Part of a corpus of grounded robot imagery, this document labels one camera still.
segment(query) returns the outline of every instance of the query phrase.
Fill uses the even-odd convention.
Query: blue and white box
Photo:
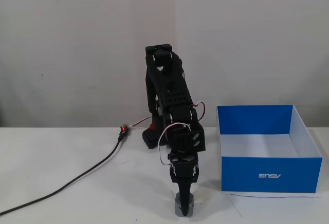
[[[322,157],[294,106],[218,106],[217,112],[222,191],[316,191]]]

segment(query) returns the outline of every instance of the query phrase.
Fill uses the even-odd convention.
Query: gray block
[[[191,217],[193,215],[193,208],[194,208],[194,196],[192,193],[190,193],[190,205],[189,205],[189,213],[187,216],[183,216],[183,213],[181,212],[180,207],[180,195],[179,193],[176,194],[175,198],[175,214],[179,217]]]

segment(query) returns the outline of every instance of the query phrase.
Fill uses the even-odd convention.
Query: white table
[[[144,144],[142,131],[133,130],[95,172],[45,201],[0,217],[0,223],[329,223],[329,128],[309,129],[324,157],[317,198],[280,199],[221,193],[216,129],[206,128],[207,150],[199,153],[200,176],[191,189],[191,218],[175,215],[178,187],[158,151]],[[118,134],[117,128],[1,128],[0,211],[57,190],[106,157]]]

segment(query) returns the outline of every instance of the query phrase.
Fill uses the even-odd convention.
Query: red wire
[[[138,121],[137,123],[133,124],[132,127],[135,126],[135,125],[138,125],[138,124],[142,123],[144,120],[147,120],[149,118],[152,118],[152,116],[149,116],[149,117],[147,117],[145,119],[142,119],[141,121]]]
[[[205,116],[205,113],[206,113],[206,105],[205,105],[205,103],[202,102],[202,101],[198,102],[197,104],[192,104],[192,105],[191,105],[192,107],[198,107],[200,103],[202,103],[202,105],[204,106],[204,112],[202,113],[201,118],[198,119],[198,121],[202,120],[203,117]]]

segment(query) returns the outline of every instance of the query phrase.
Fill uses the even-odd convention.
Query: white wall
[[[204,124],[216,105],[295,104],[329,126],[329,0],[175,0],[177,47]]]
[[[1,125],[145,117],[144,48],[161,43],[207,103],[204,126],[215,105],[268,103],[329,125],[329,0],[0,0]]]
[[[174,0],[0,0],[1,125],[145,117],[145,46],[175,46],[174,19]]]

